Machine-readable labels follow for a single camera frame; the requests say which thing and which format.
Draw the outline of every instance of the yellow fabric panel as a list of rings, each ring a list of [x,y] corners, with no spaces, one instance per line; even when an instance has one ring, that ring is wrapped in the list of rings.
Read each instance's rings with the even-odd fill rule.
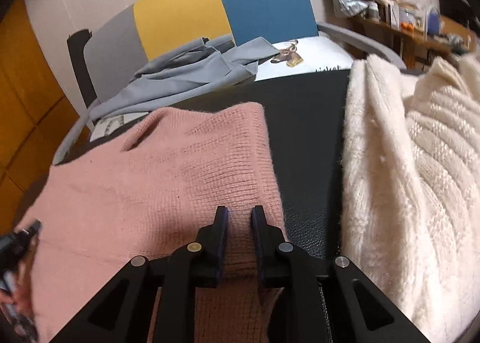
[[[231,33],[222,0],[140,0],[133,13],[149,61],[196,38]]]

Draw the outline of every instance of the chair backrest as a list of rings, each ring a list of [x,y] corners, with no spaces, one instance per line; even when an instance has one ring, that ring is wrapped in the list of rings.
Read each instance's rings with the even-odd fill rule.
[[[139,0],[94,32],[83,50],[100,103],[148,61],[199,37],[237,45],[318,35],[310,0]]]

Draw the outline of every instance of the desk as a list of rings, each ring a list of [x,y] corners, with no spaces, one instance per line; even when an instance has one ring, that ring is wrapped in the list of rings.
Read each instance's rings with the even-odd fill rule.
[[[448,54],[452,51],[452,47],[438,42],[434,39],[427,38],[425,39],[423,34],[418,32],[412,32],[405,29],[395,29],[385,22],[376,22],[374,20],[363,19],[359,16],[354,16],[351,18],[354,24],[355,29],[360,31],[360,34],[365,33],[365,27],[374,27],[383,32],[392,34],[394,39],[400,39],[399,49],[394,49],[403,59],[403,62],[408,69],[415,68],[415,49],[417,46],[421,46],[427,50],[434,50],[440,53],[442,56],[447,57]]]

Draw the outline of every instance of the pillow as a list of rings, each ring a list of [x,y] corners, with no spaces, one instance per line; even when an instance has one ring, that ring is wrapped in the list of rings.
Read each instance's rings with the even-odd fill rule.
[[[281,52],[258,66],[255,81],[324,70],[350,69],[354,58],[327,37],[273,44]]]

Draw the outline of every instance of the metal screw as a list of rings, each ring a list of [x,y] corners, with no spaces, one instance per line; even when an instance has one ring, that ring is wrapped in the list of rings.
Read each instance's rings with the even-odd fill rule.
[[[335,259],[335,264],[339,267],[345,268],[350,264],[350,261],[347,257],[345,256],[338,256]]]
[[[202,245],[199,242],[191,242],[188,244],[187,249],[190,252],[198,252],[202,249]]]
[[[130,263],[132,266],[140,267],[145,264],[145,261],[146,259],[143,256],[136,256],[130,261]]]
[[[278,245],[278,249],[282,252],[292,252],[293,246],[289,242],[283,242]]]

